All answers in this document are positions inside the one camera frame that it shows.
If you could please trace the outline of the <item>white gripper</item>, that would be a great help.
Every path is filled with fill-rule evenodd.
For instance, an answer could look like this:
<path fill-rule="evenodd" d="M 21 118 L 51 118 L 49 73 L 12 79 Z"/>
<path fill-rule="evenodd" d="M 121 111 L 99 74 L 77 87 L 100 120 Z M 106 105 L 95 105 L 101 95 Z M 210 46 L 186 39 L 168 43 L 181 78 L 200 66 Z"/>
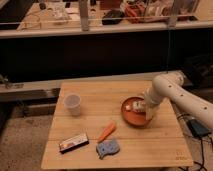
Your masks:
<path fill-rule="evenodd" d="M 144 100 L 149 106 L 146 108 L 146 119 L 151 120 L 156 113 L 155 106 L 158 106 L 164 97 L 161 96 L 153 87 L 144 92 Z"/>

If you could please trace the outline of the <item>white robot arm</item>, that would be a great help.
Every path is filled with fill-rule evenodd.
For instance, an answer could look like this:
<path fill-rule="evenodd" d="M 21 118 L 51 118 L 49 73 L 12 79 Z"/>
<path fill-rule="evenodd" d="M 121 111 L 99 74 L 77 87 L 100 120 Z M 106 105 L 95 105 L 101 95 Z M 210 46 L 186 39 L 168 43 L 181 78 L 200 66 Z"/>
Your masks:
<path fill-rule="evenodd" d="M 183 83 L 184 78 L 178 72 L 155 76 L 144 92 L 147 107 L 155 108 L 168 98 L 213 131 L 213 104 L 184 90 Z"/>

